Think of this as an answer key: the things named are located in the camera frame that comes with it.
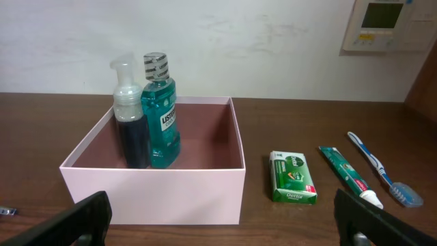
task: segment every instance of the toothbrush handle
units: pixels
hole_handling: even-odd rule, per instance
[[[392,185],[390,178],[387,176],[385,172],[385,168],[382,165],[382,163],[372,154],[370,151],[366,148],[366,146],[363,144],[363,142],[358,138],[357,135],[355,135],[353,132],[348,132],[349,138],[354,142],[355,145],[357,145],[361,151],[366,155],[366,157],[369,159],[370,163],[375,167],[376,171],[381,175],[381,177],[384,179],[384,181]]]

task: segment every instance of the wooden table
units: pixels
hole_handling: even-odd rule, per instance
[[[342,186],[318,146],[335,146],[378,194],[384,209],[437,237],[437,140],[434,129],[399,103],[234,99],[247,171],[240,225],[109,228],[107,245],[338,245],[333,200]],[[59,166],[111,106],[111,96],[0,94],[0,241],[73,205]],[[355,132],[392,180],[425,200],[403,208],[384,190],[346,137]],[[317,204],[274,203],[271,150],[304,153]]]

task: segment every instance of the toothbrush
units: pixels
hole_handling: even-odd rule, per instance
[[[413,191],[408,185],[400,182],[391,182],[389,176],[385,172],[384,166],[381,162],[372,154],[362,141],[352,132],[348,132],[349,138],[354,142],[355,145],[360,148],[361,151],[369,159],[370,163],[378,171],[379,175],[390,186],[390,193],[393,195],[400,203],[402,203],[407,208],[415,208],[422,206],[423,199],[415,191]]]

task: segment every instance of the listerine bottle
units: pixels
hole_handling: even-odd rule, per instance
[[[166,168],[180,152],[180,134],[176,124],[176,84],[169,75],[164,53],[144,55],[145,78],[141,103],[147,116],[152,144],[152,167]]]
[[[146,168],[151,163],[149,127],[141,107],[143,88],[134,82],[132,63],[131,54],[111,62],[111,68],[116,69],[118,77],[113,108],[128,167]]]

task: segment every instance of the dark liquid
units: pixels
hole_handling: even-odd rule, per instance
[[[146,168],[150,165],[150,134],[147,117],[133,122],[119,122],[118,132],[129,168]]]

